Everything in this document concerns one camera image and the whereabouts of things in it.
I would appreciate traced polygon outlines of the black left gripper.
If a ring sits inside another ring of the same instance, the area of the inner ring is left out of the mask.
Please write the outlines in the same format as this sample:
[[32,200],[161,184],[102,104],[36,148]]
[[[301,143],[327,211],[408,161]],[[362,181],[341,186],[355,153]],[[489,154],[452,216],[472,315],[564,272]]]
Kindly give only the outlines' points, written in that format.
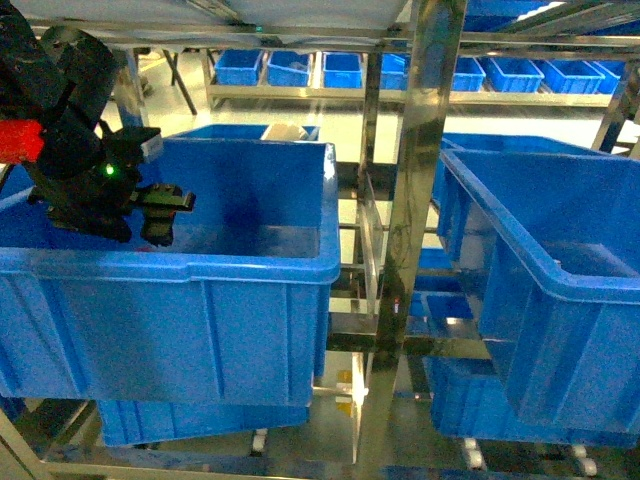
[[137,188],[139,166],[161,147],[157,127],[125,126],[102,135],[69,140],[57,134],[47,140],[35,163],[27,165],[34,182],[31,203],[48,203],[47,217],[57,228],[126,243],[131,228],[125,217],[142,211],[142,239],[169,247],[178,213],[193,211],[196,195],[175,184],[155,183]]

